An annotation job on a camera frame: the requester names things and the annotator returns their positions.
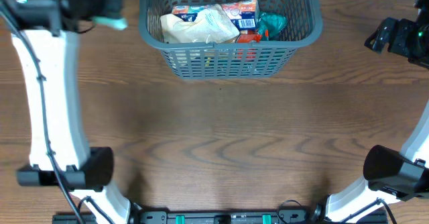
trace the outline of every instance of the teal object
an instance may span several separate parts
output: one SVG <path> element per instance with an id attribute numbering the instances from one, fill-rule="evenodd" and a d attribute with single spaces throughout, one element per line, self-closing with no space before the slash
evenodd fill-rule
<path id="1" fill-rule="evenodd" d="M 271 215 L 262 215 L 262 224 L 271 224 Z"/>
<path id="2" fill-rule="evenodd" d="M 261 12 L 257 22 L 257 33 L 262 35 L 262 40 L 272 40 L 286 27 L 287 23 L 288 20 L 283 15 Z M 268 30 L 269 39 L 265 35 L 266 30 Z"/>
<path id="3" fill-rule="evenodd" d="M 106 25 L 112 27 L 115 30 L 124 30 L 126 27 L 128 27 L 128 22 L 124 18 L 111 19 L 108 17 L 93 17 L 92 21 L 95 24 Z"/>
<path id="4" fill-rule="evenodd" d="M 176 224 L 185 224 L 185 216 L 176 216 Z"/>

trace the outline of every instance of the black mounting bracket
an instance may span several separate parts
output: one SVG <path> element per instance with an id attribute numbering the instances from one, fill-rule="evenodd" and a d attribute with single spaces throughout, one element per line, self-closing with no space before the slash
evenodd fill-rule
<path id="1" fill-rule="evenodd" d="M 371 190 L 394 194 L 401 201 L 429 198 L 429 169 L 425 162 L 411 162 L 398 151 L 374 146 L 363 165 L 363 176 Z"/>
<path id="2" fill-rule="evenodd" d="M 113 151 L 111 148 L 91 148 L 90 158 L 80 170 L 67 166 L 62 172 L 66 186 L 70 190 L 101 191 L 110 183 L 113 176 Z M 43 171 L 29 164 L 17 171 L 17 180 L 21 186 L 58 186 L 53 171 Z"/>

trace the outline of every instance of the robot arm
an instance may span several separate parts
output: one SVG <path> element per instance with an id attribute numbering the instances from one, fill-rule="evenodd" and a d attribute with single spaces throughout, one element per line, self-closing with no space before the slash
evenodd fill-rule
<path id="1" fill-rule="evenodd" d="M 32 125 L 29 164 L 17 172 L 23 186 L 59 186 L 85 199 L 97 223 L 128 223 L 131 203 L 112 180 L 113 152 L 89 148 L 77 87 L 80 20 L 125 26 L 121 0 L 1 0 L 25 78 Z"/>
<path id="2" fill-rule="evenodd" d="M 405 56 L 418 66 L 429 68 L 429 0 L 416 0 L 420 10 L 416 21 L 385 19 L 365 46 L 381 53 L 388 51 Z M 375 146 L 368 153 L 363 176 L 344 189 L 330 195 L 324 208 L 324 219 L 356 223 L 381 207 L 374 204 L 383 199 L 387 204 L 427 198 L 429 188 L 429 103 L 410 138 L 400 152 Z"/>

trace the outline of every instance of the gray plastic basket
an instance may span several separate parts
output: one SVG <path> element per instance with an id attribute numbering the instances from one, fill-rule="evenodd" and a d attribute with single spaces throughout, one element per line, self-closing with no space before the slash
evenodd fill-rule
<path id="1" fill-rule="evenodd" d="M 183 79 L 256 78 L 277 73 L 296 49 L 313 43 L 322 31 L 318 0 L 258 0 L 261 11 L 279 13 L 288 24 L 281 41 L 247 44 L 166 44 L 160 16 L 175 5 L 208 5 L 242 0 L 140 0 L 142 38 L 162 56 L 174 74 Z"/>

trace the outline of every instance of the plastic bag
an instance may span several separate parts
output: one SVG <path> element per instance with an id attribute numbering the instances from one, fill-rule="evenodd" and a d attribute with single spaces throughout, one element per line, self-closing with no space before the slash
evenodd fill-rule
<path id="1" fill-rule="evenodd" d="M 164 42 L 223 43 L 236 38 L 240 33 L 220 5 L 213 5 L 198 13 L 194 22 L 183 21 L 173 14 L 161 16 Z"/>
<path id="2" fill-rule="evenodd" d="M 261 12 L 257 23 L 257 33 L 263 36 L 262 40 L 272 40 L 286 27 L 287 23 L 288 20 L 283 15 Z"/>

